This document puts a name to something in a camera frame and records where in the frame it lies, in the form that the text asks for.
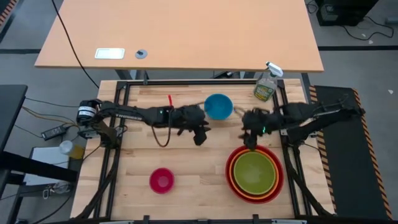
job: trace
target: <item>wooden table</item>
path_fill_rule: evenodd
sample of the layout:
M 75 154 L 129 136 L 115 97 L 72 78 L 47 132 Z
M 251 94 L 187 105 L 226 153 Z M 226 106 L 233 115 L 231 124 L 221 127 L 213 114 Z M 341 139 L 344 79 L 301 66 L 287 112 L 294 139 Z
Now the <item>wooden table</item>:
M 60 15 L 86 68 L 255 72 L 271 61 L 323 71 L 303 0 L 65 0 Z M 123 48 L 124 58 L 95 59 L 98 48 Z M 35 66 L 79 68 L 58 18 Z
M 285 80 L 285 85 L 290 102 L 305 101 L 300 80 Z M 116 81 L 102 81 L 98 98 L 113 101 L 115 88 Z M 168 105 L 167 94 L 171 94 L 174 106 L 179 107 L 203 101 L 213 93 L 224 93 L 236 106 L 245 109 L 273 108 L 272 101 L 259 101 L 253 97 L 252 90 L 252 85 L 132 86 L 128 105 L 143 108 Z M 294 217 L 287 179 L 279 196 L 269 203 L 253 205 L 235 196 L 227 186 L 224 167 L 230 153 L 243 145 L 238 139 L 242 133 L 241 119 L 232 114 L 225 121 L 206 120 L 212 130 L 201 146 L 194 145 L 193 133 L 177 136 L 177 130 L 173 130 L 166 148 L 159 148 L 150 127 L 126 121 L 128 131 L 123 136 L 112 220 L 142 220 L 143 215 L 150 215 L 151 220 L 247 219 L 252 218 L 252 214 L 259 214 L 260 218 Z M 157 129 L 156 132 L 160 142 L 165 142 L 167 130 Z M 284 165 L 277 131 L 259 138 L 258 143 L 268 147 Z M 314 139 L 306 143 L 317 146 Z M 98 144 L 98 139 L 88 141 L 86 154 Z M 308 146 L 300 149 L 308 188 L 329 212 L 333 212 L 319 152 Z M 71 217 L 78 215 L 96 192 L 103 154 L 103 149 L 99 149 L 84 161 Z M 149 176 L 159 167 L 167 167 L 175 174 L 175 187 L 165 195 L 156 194 L 149 187 Z M 107 195 L 103 197 L 101 215 L 104 215 Z M 301 194 L 298 200 L 303 212 Z

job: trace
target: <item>green bowl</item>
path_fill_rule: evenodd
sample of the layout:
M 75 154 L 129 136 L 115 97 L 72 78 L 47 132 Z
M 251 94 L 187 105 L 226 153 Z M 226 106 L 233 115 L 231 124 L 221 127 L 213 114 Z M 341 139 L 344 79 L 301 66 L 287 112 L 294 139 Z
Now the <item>green bowl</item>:
M 261 195 L 275 184 L 275 167 L 263 154 L 247 152 L 236 159 L 234 178 L 240 188 L 249 194 Z

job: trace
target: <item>small bottle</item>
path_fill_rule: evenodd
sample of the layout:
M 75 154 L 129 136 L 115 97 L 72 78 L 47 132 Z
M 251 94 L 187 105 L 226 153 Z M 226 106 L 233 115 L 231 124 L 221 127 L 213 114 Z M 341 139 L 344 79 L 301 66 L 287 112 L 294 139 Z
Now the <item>small bottle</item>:
M 69 140 L 66 140 L 61 142 L 60 152 L 74 159 L 82 159 L 85 153 L 85 149 Z
M 263 74 L 261 74 L 253 91 L 254 96 L 262 101 L 268 101 L 272 97 L 277 88 L 277 77 L 282 77 L 284 75 L 282 69 L 277 65 L 274 65 L 271 62 L 267 62 L 266 65 L 270 72 L 265 78 L 263 78 Z

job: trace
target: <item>stacked bowls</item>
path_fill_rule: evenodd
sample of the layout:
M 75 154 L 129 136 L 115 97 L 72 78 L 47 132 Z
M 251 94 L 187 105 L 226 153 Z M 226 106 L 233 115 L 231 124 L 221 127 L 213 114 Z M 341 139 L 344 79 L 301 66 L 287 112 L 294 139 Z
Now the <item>stacked bowls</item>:
M 266 203 L 282 190 L 282 164 L 269 149 L 257 146 L 251 151 L 241 146 L 231 153 L 225 176 L 231 190 L 249 203 Z

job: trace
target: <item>pink bowl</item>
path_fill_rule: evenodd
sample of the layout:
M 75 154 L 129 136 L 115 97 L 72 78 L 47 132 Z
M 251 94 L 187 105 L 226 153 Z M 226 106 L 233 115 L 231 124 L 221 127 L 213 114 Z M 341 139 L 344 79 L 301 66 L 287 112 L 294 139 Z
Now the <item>pink bowl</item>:
M 166 194 L 174 186 L 174 174 L 168 168 L 159 168 L 149 177 L 151 189 L 158 194 Z

